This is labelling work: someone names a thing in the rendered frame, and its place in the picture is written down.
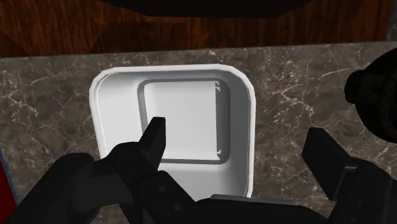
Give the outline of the black round object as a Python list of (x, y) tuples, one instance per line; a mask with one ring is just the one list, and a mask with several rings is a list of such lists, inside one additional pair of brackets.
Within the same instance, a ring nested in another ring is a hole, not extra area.
[(397, 144), (397, 48), (352, 72), (344, 95), (372, 134)]

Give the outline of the white square bowl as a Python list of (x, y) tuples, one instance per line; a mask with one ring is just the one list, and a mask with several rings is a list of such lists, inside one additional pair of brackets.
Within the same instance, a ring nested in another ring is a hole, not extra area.
[(101, 157), (163, 117), (160, 168), (193, 199), (252, 195), (256, 97), (233, 66), (114, 67), (93, 79), (89, 102)]

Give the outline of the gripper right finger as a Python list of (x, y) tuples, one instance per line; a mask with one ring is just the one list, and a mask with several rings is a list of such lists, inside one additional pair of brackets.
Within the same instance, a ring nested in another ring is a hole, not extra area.
[(329, 200), (327, 224), (397, 224), (397, 180), (350, 156), (322, 128), (311, 127), (302, 157)]

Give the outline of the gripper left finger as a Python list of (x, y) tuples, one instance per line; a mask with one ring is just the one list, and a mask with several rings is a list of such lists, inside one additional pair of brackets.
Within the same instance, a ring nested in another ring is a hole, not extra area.
[(130, 224), (197, 224), (195, 201), (158, 169), (164, 150), (165, 119), (154, 117), (138, 142), (117, 144), (101, 160), (64, 155), (4, 224), (91, 224), (113, 204)]

